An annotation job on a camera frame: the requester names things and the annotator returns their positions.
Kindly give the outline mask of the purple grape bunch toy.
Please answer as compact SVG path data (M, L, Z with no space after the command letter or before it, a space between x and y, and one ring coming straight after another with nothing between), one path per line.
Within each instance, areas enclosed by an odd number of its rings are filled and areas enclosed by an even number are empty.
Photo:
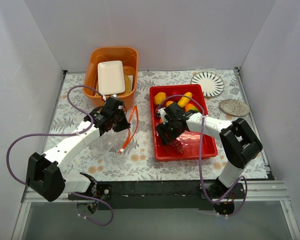
M177 139L170 140L169 143L166 143L165 149L170 155L184 154L183 144Z

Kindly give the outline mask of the clear zip top bag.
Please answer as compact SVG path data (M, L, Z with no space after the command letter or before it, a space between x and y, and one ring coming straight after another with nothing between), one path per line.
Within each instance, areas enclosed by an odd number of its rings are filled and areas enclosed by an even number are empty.
M140 120L137 105L134 105L127 111L127 121L130 123L129 129L121 132L110 130L90 143L88 148L92 151L92 155L103 155L107 152L123 154L127 150L129 143L132 142L139 127Z

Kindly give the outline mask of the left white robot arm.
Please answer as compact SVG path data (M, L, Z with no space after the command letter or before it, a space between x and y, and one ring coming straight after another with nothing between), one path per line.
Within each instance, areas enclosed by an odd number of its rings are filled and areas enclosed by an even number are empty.
M78 193L85 200L93 199L97 193L94 177L84 172L63 171L87 145L104 133L118 133L130 128L124 107L124 102L119 98L108 97L103 106L84 117L71 136L42 154L33 153L28 160L26 185L49 202L64 193Z

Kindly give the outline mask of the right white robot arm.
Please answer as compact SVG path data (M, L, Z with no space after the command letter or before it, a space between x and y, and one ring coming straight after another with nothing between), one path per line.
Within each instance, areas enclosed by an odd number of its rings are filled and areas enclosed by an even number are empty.
M263 150L263 145L247 121L221 120L199 111L183 110L177 103L157 110L162 123L155 127L165 145L170 144L185 131L203 133L222 143L227 163L209 193L227 199L235 192L236 180L249 162Z

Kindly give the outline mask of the orange green mango toy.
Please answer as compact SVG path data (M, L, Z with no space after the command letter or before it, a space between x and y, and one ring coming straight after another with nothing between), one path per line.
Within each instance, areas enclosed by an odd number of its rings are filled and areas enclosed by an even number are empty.
M195 105L193 105L192 103L186 104L185 107L184 107L184 110L186 112L196 112L196 113L200 112L200 110Z

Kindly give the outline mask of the yellow elongated mango toy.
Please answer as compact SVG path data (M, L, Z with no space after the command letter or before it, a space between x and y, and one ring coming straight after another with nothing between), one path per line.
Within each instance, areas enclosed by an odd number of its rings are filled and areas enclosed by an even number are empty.
M181 99L177 102L177 104L181 107L184 108L191 100L192 98L192 93L191 92L186 92Z

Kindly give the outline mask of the green yellow papaya toy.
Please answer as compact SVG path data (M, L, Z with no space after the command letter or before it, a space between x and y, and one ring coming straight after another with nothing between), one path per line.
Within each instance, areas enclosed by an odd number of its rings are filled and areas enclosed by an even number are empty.
M167 107L169 107L170 105L172 105L174 103L175 103L174 101L169 100L169 101L166 102L165 107L167 108Z

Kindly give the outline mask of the yellow tray in bin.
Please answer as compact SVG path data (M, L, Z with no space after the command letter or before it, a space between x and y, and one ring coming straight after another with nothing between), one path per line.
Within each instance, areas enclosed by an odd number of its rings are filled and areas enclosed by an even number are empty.
M108 82L101 84L97 83L95 89L105 96L126 96L132 90L132 81L128 75L124 74L118 79L109 79Z

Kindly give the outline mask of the white rectangular plate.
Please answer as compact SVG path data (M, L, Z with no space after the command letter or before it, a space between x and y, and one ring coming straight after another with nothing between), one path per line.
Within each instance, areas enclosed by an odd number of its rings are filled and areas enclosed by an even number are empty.
M97 82L108 82L109 79L117 80L124 76L123 63L120 60L104 61L97 65Z

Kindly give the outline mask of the white striped round plate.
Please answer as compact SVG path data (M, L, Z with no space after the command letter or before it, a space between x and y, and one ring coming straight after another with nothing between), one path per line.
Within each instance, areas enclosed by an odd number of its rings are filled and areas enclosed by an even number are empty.
M206 98L219 96L225 89L223 79L211 71L201 71L192 76L190 83L198 84L201 87L202 94Z

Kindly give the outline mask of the speckled round coaster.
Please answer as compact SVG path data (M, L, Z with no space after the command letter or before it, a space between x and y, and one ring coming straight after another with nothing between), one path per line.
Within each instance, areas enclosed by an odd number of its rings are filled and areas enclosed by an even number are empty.
M234 117L243 117L250 113L250 107L241 100L226 99L219 103L219 108Z

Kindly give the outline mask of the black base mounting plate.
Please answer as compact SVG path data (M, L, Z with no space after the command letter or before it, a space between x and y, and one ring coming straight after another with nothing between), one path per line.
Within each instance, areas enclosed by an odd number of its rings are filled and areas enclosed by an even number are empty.
M113 209L216 209L199 180L103 181L96 189L95 197Z

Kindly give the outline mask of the aluminium frame rail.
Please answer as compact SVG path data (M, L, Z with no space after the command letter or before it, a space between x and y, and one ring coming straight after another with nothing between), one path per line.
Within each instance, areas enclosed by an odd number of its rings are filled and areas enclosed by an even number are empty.
M289 201L290 197L286 186L281 180L251 180L247 182L246 201ZM41 195L32 190L26 190L22 203L47 203Z

